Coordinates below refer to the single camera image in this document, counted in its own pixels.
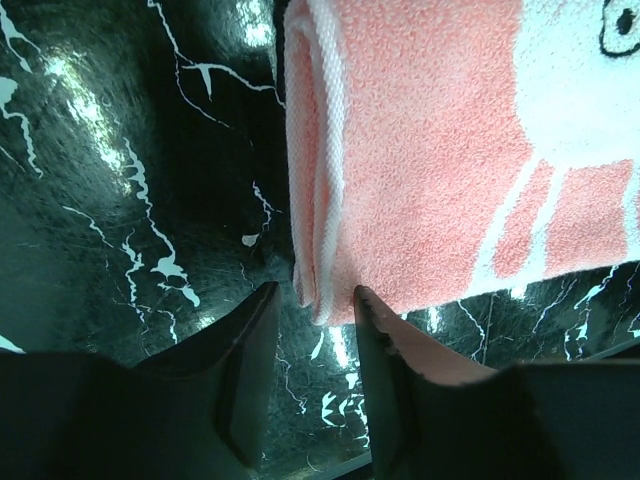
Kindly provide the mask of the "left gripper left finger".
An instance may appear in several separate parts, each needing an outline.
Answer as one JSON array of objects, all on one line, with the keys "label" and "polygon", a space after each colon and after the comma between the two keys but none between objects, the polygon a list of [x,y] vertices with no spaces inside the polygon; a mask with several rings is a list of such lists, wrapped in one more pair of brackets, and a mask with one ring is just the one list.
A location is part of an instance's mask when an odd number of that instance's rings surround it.
[{"label": "left gripper left finger", "polygon": [[281,292],[258,287],[186,340],[124,367],[3,352],[5,479],[249,479],[260,465]]}]

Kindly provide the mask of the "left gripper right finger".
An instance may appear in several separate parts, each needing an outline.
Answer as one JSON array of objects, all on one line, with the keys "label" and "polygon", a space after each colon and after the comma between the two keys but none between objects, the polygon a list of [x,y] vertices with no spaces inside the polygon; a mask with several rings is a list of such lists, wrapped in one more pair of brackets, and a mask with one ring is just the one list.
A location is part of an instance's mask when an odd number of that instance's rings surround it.
[{"label": "left gripper right finger", "polygon": [[378,479],[635,479],[639,344],[493,369],[354,292]]}]

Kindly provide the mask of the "pink cloth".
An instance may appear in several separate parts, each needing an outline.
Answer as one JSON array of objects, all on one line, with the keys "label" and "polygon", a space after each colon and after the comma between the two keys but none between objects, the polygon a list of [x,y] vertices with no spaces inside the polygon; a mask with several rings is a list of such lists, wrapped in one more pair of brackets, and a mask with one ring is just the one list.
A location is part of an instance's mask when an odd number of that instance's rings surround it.
[{"label": "pink cloth", "polygon": [[293,1],[293,281],[399,313],[639,257],[635,1]]}]

